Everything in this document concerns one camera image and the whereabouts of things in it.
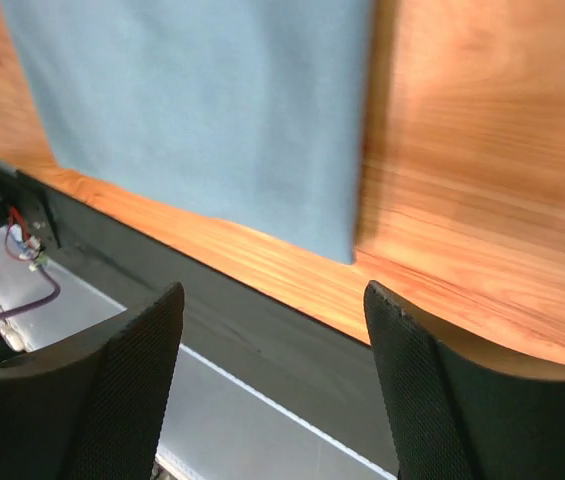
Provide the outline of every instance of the wooden panel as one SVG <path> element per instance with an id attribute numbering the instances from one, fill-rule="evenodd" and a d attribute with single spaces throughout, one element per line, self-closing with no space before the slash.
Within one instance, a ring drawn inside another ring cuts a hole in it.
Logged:
<path id="1" fill-rule="evenodd" d="M 362 341 L 376 278 L 565 363 L 565 1 L 380 0 L 376 23 L 354 266 L 57 167 L 1 19 L 0 158 Z"/>

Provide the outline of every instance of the red wire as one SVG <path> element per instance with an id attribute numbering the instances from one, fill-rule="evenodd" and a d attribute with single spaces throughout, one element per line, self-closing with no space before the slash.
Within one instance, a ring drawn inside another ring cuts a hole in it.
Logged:
<path id="1" fill-rule="evenodd" d="M 26 228 L 24 218 L 22 218 L 22 215 L 20 215 L 20 212 L 18 212 L 18 209 L 15 207 L 11 207 L 9 210 L 9 220 L 11 221 L 12 218 L 15 219 L 18 225 L 20 225 L 20 228 L 22 229 L 22 240 L 28 244 L 31 236 Z"/>

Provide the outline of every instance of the wooden surface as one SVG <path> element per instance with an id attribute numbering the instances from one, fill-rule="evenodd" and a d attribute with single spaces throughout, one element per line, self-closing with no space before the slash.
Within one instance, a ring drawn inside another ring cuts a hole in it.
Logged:
<path id="1" fill-rule="evenodd" d="M 0 19 L 1 159 L 360 340 L 375 278 L 565 363 L 565 1 L 381 0 L 370 90 L 344 266 L 57 167 Z"/>

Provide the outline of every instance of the machine part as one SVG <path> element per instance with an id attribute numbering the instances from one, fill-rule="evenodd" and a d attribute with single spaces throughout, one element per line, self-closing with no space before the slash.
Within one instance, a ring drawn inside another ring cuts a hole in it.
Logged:
<path id="1" fill-rule="evenodd" d="M 20 253 L 17 255 L 12 253 L 9 243 L 15 243 Z M 7 228 L 7 234 L 4 239 L 4 248 L 6 253 L 15 260 L 32 261 L 39 257 L 40 251 L 42 250 L 42 243 L 40 239 L 34 235 L 27 234 L 25 238 L 22 227 L 17 223 L 12 225 L 9 221 L 9 227 Z"/>
<path id="2" fill-rule="evenodd" d="M 44 270 L 41 263 L 31 262 L 29 264 L 29 268 L 31 271 L 39 272 L 42 278 L 44 278 L 44 280 L 51 284 L 53 291 L 47 296 L 39 298 L 38 300 L 34 300 L 27 304 L 20 305 L 19 307 L 11 308 L 6 311 L 0 311 L 0 320 L 6 320 L 7 318 L 15 317 L 16 315 L 21 315 L 23 313 L 30 312 L 31 310 L 35 310 L 36 308 L 52 302 L 60 295 L 60 285 Z"/>
<path id="3" fill-rule="evenodd" d="M 11 350 L 15 352 L 24 351 L 25 345 L 24 340 L 22 340 L 22 336 L 6 320 L 0 321 L 0 335 Z"/>
<path id="4" fill-rule="evenodd" d="M 0 226 L 7 223 L 8 207 L 17 208 L 46 248 L 59 246 L 44 191 L 26 175 L 0 168 Z"/>

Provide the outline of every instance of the black metal frame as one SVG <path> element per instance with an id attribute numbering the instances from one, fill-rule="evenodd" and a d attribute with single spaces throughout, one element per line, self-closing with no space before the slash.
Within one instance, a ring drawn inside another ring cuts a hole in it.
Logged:
<path id="1" fill-rule="evenodd" d="M 9 175 L 22 189 L 43 193 L 49 225 L 62 246 L 47 252 L 51 258 L 123 305 L 181 282 L 186 290 L 183 343 L 397 474 L 367 345 L 31 177 Z"/>
<path id="2" fill-rule="evenodd" d="M 39 182 L 0 168 L 0 226 L 8 219 L 8 207 L 14 206 L 27 222 L 27 228 L 46 248 L 57 248 L 58 239 Z"/>

